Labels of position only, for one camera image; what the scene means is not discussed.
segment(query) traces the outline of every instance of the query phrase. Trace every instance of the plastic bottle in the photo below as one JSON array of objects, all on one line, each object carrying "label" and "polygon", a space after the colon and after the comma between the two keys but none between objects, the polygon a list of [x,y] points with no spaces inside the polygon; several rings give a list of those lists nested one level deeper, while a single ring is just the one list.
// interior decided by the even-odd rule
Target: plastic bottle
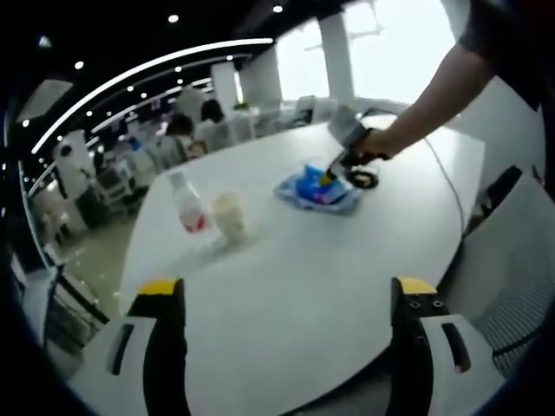
[{"label": "plastic bottle", "polygon": [[199,194],[186,180],[183,172],[170,173],[169,179],[173,190],[173,202],[183,228],[191,233],[204,231],[208,226],[208,216]]}]

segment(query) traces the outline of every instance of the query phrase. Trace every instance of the white pillar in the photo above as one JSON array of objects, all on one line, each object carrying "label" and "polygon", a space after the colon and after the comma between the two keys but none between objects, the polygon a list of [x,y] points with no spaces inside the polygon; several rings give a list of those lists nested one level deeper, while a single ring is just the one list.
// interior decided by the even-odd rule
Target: white pillar
[{"label": "white pillar", "polygon": [[330,97],[342,104],[350,104],[355,98],[355,92],[350,69],[349,38],[343,23],[343,14],[338,13],[321,20],[320,31]]},{"label": "white pillar", "polygon": [[237,103],[237,89],[235,87],[235,67],[233,62],[212,65],[212,84],[216,100],[222,106],[225,114],[233,110]]}]

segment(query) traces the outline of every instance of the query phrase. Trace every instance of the black hair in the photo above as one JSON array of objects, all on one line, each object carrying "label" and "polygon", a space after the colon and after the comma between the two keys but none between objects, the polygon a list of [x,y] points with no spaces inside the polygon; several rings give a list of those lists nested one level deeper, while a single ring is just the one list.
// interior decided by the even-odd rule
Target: black hair
[{"label": "black hair", "polygon": [[204,120],[212,120],[214,123],[220,123],[224,119],[224,112],[217,100],[205,101],[200,109],[200,118]]},{"label": "black hair", "polygon": [[73,153],[73,149],[70,145],[63,145],[60,149],[60,154],[63,158],[69,156],[71,153]]},{"label": "black hair", "polygon": [[166,134],[193,134],[193,121],[184,114],[174,114],[172,120],[167,125]]}]

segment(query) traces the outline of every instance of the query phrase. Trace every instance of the curved light strip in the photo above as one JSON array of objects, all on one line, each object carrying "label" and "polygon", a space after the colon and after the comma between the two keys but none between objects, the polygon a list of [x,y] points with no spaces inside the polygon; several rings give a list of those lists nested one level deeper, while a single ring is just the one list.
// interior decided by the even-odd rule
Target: curved light strip
[{"label": "curved light strip", "polygon": [[104,82],[100,85],[97,89],[94,89],[83,98],[81,98],[76,104],[71,106],[71,108],[66,111],[62,116],[54,122],[52,126],[42,135],[42,137],[36,142],[35,146],[31,150],[31,153],[35,154],[39,151],[42,145],[48,140],[48,138],[52,135],[56,129],[62,125],[64,121],[66,121],[69,117],[71,117],[74,113],[76,113],[81,107],[87,104],[89,101],[93,100],[97,95],[102,94],[107,89],[110,89],[114,85],[119,82],[122,82],[129,78],[130,76],[137,75],[139,72],[144,71],[146,69],[155,67],[156,65],[160,65],[161,63],[171,61],[172,59],[181,58],[183,56],[198,54],[199,52],[206,52],[207,50],[213,49],[221,49],[221,48],[230,48],[234,46],[246,46],[246,45],[264,45],[273,43],[273,39],[270,37],[262,37],[262,38],[255,38],[255,39],[240,39],[236,41],[225,41],[225,42],[216,42],[216,43],[209,43],[207,45],[200,45],[195,46],[189,49],[178,50],[177,52],[172,52],[171,54],[161,56],[156,59],[152,59],[152,61],[142,63],[141,65],[129,69],[128,71],[119,74],[115,78],[112,78],[110,81]]}]

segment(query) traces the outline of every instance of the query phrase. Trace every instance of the window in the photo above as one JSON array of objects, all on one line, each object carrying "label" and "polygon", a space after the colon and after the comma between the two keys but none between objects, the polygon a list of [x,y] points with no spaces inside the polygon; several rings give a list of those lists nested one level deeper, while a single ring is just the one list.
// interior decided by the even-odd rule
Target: window
[{"label": "window", "polygon": [[280,37],[276,51],[284,100],[298,100],[305,95],[330,95],[322,34],[316,20]]},{"label": "window", "polygon": [[454,36],[441,0],[370,0],[346,7],[355,95],[414,102]]}]

